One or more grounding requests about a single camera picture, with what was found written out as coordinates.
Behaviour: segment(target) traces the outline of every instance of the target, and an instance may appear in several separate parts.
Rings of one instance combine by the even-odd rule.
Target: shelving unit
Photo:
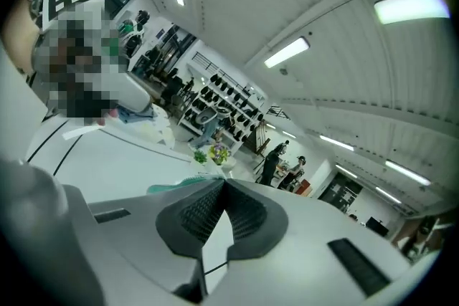
[[[231,84],[226,81],[226,80],[222,80],[222,83],[223,82],[226,82],[228,84],[227,86],[227,89],[228,90],[229,88],[233,88],[234,89],[234,92],[232,93],[231,96],[229,96],[228,94],[226,94],[225,92],[221,91],[220,89],[220,85],[216,86],[213,82],[210,82],[208,81],[208,83],[205,85],[205,87],[207,87],[209,89],[209,91],[212,91],[212,95],[215,96],[219,96],[219,100],[215,103],[210,103],[210,102],[207,102],[205,99],[204,99],[204,95],[202,95],[201,93],[199,93],[196,98],[191,102],[191,104],[188,106],[188,108],[186,109],[187,110],[191,110],[193,113],[195,114],[199,114],[202,110],[200,110],[199,108],[195,107],[192,105],[192,103],[196,100],[199,100],[200,102],[203,102],[206,107],[211,107],[211,106],[218,106],[218,104],[221,102],[221,101],[224,101],[225,104],[227,104],[227,106],[235,111],[237,111],[239,113],[239,115],[242,115],[246,120],[249,120],[249,124],[247,124],[247,126],[244,126],[242,122],[238,122],[237,121],[237,116],[234,116],[233,119],[235,120],[235,127],[236,129],[240,130],[241,131],[241,134],[240,134],[240,140],[236,140],[235,137],[233,136],[233,134],[231,134],[226,128],[223,129],[223,136],[226,137],[226,139],[228,139],[231,143],[228,145],[228,148],[232,151],[232,153],[234,154],[240,147],[241,145],[244,143],[242,142],[242,137],[244,136],[248,136],[249,134],[251,134],[251,130],[250,130],[250,126],[251,125],[255,125],[255,128],[257,127],[257,125],[260,123],[260,121],[258,121],[257,117],[258,115],[260,114],[260,112],[258,112],[254,117],[250,117],[238,104],[237,101],[234,100],[234,96],[237,94],[237,93],[240,93],[241,95],[241,102],[243,100],[247,100],[247,97],[243,94],[242,91],[238,91],[238,89],[236,89],[234,86],[231,86]],[[253,106],[249,101],[247,101],[247,104],[246,106],[252,110],[255,110],[258,108]],[[188,119],[188,117],[185,116],[185,112],[182,114],[180,120],[179,120],[179,124],[183,124],[184,126],[188,127],[188,129],[190,129],[191,131],[193,131],[194,133],[196,133],[197,135],[202,135],[202,131],[200,131],[198,128],[196,128],[195,126],[193,126],[193,124],[191,123],[191,121]]]

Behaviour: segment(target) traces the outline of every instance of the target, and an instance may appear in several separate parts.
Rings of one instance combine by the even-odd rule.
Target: railing
[[[222,77],[224,80],[229,82],[235,89],[240,90],[242,93],[244,93],[248,97],[250,96],[249,91],[247,91],[245,87],[237,83],[234,79],[231,78],[231,76],[225,73],[224,70],[221,70],[220,68],[218,68],[218,66],[216,66],[213,62],[207,59],[203,54],[197,52],[192,57],[192,60],[194,60],[197,64],[199,64],[205,70],[209,71],[211,75],[218,73],[220,77]]]
[[[274,116],[278,116],[279,118],[284,118],[284,119],[290,120],[290,118],[287,116],[287,114],[285,114],[282,111],[282,109],[277,105],[271,106],[270,109],[268,110],[268,112],[266,113],[266,115],[274,115]]]

